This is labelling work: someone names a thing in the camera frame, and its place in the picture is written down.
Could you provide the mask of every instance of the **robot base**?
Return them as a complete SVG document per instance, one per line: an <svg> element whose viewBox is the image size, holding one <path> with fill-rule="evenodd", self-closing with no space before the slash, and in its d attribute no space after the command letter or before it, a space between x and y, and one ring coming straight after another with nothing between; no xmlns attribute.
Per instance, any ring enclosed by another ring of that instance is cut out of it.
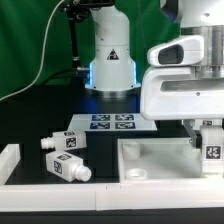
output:
<svg viewBox="0 0 224 224"><path fill-rule="evenodd" d="M100 91L95 89L85 89L86 94L92 95L92 96L100 96L103 98L123 98L130 95L137 95L141 92L141 86L134 87L130 90L124 90L124 91Z"/></svg>

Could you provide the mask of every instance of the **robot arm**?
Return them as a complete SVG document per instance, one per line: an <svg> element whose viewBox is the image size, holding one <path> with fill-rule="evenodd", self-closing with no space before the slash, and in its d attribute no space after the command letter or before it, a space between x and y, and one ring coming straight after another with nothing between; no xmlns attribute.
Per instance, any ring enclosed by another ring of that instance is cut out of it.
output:
<svg viewBox="0 0 224 224"><path fill-rule="evenodd" d="M180 23L183 16L182 0L160 0L161 12L174 23Z"/></svg>

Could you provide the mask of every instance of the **white bottle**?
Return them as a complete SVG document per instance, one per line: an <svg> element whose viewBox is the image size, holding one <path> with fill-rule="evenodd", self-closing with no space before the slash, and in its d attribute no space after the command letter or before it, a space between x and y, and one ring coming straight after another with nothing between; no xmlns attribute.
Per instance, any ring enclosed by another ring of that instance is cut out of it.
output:
<svg viewBox="0 0 224 224"><path fill-rule="evenodd" d="M88 181L91 170L83 165L83 160L64 151L54 151L46 155L47 170L69 182L77 179Z"/></svg>
<svg viewBox="0 0 224 224"><path fill-rule="evenodd" d="M41 139L41 148L72 150L86 147L86 133L81 130L54 132L52 138Z"/></svg>

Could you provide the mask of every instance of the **white robot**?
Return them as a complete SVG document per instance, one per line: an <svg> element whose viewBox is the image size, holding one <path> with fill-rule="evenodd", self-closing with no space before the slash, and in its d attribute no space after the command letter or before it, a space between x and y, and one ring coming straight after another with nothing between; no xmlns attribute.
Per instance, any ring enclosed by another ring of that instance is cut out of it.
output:
<svg viewBox="0 0 224 224"><path fill-rule="evenodd" d="M224 1L161 0L160 8L180 23L181 35L149 50L141 114L147 120L200 120L202 173L223 177Z"/></svg>
<svg viewBox="0 0 224 224"><path fill-rule="evenodd" d="M91 10L95 25L96 54L90 64L87 92L106 98L135 93L136 63L130 57L129 20L115 6Z"/></svg>

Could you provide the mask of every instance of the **warning label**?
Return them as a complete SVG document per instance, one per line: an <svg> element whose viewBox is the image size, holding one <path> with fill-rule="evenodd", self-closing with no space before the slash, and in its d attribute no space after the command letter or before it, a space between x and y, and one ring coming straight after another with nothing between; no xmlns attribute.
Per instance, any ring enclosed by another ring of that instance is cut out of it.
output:
<svg viewBox="0 0 224 224"><path fill-rule="evenodd" d="M114 49L110 52L107 60L119 60L117 53Z"/></svg>

